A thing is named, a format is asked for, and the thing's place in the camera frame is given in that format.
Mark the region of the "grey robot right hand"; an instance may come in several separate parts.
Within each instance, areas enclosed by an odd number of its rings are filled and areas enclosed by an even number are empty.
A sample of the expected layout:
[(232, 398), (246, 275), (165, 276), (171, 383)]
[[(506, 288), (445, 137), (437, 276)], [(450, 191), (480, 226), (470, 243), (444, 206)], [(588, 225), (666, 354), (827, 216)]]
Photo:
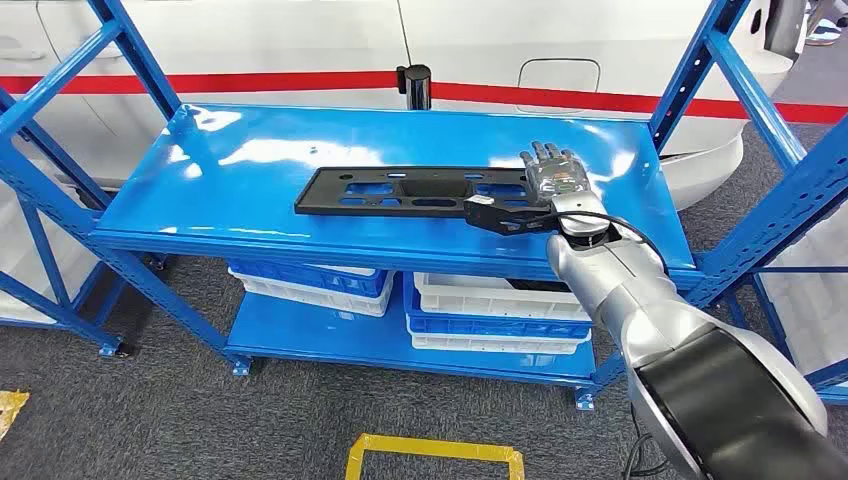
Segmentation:
[(519, 157), (537, 205), (546, 205), (558, 195), (591, 190), (584, 165), (571, 150), (539, 141), (533, 141), (531, 148)]

